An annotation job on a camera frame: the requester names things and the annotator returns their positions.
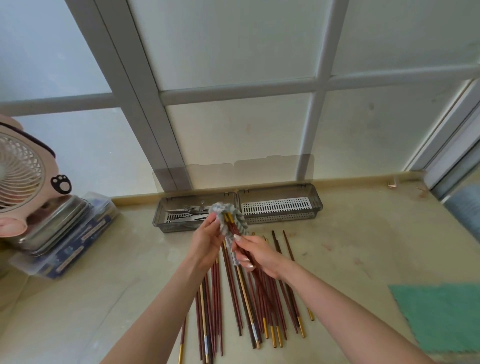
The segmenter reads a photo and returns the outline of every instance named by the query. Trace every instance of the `person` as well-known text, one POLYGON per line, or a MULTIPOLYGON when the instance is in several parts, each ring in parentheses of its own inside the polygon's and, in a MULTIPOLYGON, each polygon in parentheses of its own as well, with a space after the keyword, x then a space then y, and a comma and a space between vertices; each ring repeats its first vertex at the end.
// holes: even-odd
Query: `person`
MULTIPOLYGON (((434 361, 361 305, 274 251, 259 236, 234 236, 232 250, 247 270, 262 269, 292 287, 352 364, 432 364, 434 361), (239 252, 249 251, 253 262, 239 252)), ((123 334, 102 364, 166 363, 200 283, 224 236, 210 214, 193 233, 187 256, 170 281, 123 334)))

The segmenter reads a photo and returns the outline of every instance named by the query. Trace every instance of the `person's left hand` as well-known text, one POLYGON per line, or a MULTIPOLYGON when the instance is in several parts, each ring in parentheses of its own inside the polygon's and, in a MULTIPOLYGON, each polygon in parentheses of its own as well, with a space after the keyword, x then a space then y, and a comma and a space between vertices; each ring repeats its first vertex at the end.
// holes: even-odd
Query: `person's left hand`
POLYGON ((200 269, 207 271, 218 257, 224 238, 220 233, 220 221, 212 212, 193 233, 188 256, 197 262, 200 269))

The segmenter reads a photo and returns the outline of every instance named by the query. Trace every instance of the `paw print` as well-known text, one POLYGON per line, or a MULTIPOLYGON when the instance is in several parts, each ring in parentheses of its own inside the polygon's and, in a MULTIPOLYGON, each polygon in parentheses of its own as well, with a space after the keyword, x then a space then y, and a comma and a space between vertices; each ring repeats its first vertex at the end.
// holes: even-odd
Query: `paw print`
POLYGON ((72 184, 67 176, 59 174, 57 177, 52 177, 50 183, 55 191, 59 194, 69 194, 72 192, 72 184))

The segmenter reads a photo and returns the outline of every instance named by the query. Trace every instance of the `teal cloth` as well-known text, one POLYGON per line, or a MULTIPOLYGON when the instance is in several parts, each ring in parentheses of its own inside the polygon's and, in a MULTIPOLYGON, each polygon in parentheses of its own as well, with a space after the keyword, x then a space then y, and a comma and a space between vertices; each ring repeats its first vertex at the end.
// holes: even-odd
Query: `teal cloth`
POLYGON ((423 351, 480 351, 480 284, 389 288, 423 351))

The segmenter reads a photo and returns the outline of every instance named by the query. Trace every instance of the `forearm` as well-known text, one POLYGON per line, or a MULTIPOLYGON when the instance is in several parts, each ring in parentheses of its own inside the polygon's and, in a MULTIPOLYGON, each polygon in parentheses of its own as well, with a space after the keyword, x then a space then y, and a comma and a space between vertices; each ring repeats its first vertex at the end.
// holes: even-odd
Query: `forearm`
POLYGON ((352 364, 433 363, 385 322, 295 262, 286 260, 281 271, 352 364))
POLYGON ((166 363, 205 273, 194 260, 183 260, 102 364, 166 363))

